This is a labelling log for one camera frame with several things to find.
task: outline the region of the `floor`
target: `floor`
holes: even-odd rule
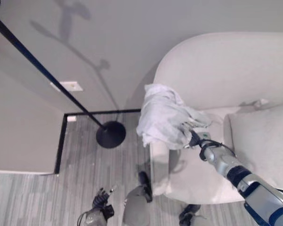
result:
[[[90,209],[100,187],[117,185],[109,199],[115,216],[109,226],[121,226],[123,200],[138,185],[137,172],[150,171],[149,150],[143,148],[135,128],[139,113],[102,114],[101,122],[117,120],[127,130],[115,149],[97,145],[97,126],[87,116],[67,125],[59,175],[0,174],[0,226],[74,226],[80,213]],[[177,226],[185,205],[165,196],[149,204],[151,226]],[[205,205],[200,209],[215,226],[255,226],[243,204]]]

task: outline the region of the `chair seat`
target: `chair seat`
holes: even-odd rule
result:
[[[237,111],[252,110],[249,107],[229,107],[204,111],[213,120],[208,127],[211,139],[226,143],[225,140],[231,138],[224,133],[225,116]],[[228,180],[218,174],[208,162],[200,159],[199,153],[200,147],[170,151],[171,171],[165,195],[192,204],[217,204],[243,200]]]

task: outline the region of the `wall outlet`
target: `wall outlet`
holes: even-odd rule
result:
[[[61,81],[60,83],[69,92],[83,91],[82,87],[79,83],[77,83],[77,81]]]
[[[67,116],[67,122],[76,121],[76,116]]]

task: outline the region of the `black floor trim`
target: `black floor trim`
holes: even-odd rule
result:
[[[62,122],[62,128],[61,128],[61,134],[60,134],[60,141],[58,143],[58,152],[57,152],[56,166],[55,166],[55,171],[54,171],[55,174],[59,174],[59,172],[60,172],[66,127],[67,127],[67,114],[64,114],[63,122]]]
[[[141,111],[140,109],[128,109],[128,110],[102,111],[102,112],[90,112],[90,113],[91,114],[114,114],[114,113],[134,113],[134,112],[140,112],[140,111]],[[56,166],[55,166],[55,171],[54,171],[55,174],[59,174],[60,172],[63,145],[64,145],[65,133],[66,133],[66,127],[67,127],[67,117],[76,116],[76,115],[87,115],[87,114],[85,114],[84,112],[64,114],[61,134],[60,134],[60,141],[58,144],[57,160],[56,160]]]
[[[115,114],[115,113],[134,113],[140,112],[140,109],[128,109],[128,110],[115,110],[115,111],[101,111],[101,112],[90,112],[91,114]],[[84,112],[67,113],[67,116],[75,115],[86,115]]]

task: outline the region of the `white cloth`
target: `white cloth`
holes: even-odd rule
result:
[[[192,127],[207,127],[211,119],[204,113],[187,107],[171,88],[161,84],[145,86],[146,95],[136,132],[143,145],[163,141],[171,150],[181,149],[189,143],[191,134],[183,123]]]

